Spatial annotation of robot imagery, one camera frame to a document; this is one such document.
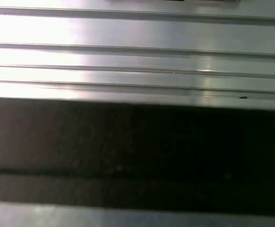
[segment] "metal panel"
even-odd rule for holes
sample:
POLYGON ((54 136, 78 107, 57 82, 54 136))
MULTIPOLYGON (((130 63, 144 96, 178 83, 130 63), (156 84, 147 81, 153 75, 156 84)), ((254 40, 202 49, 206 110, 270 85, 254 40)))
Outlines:
POLYGON ((266 7, 0 1, 0 97, 275 109, 266 7))
POLYGON ((0 227, 275 227, 275 218, 0 203, 0 227))

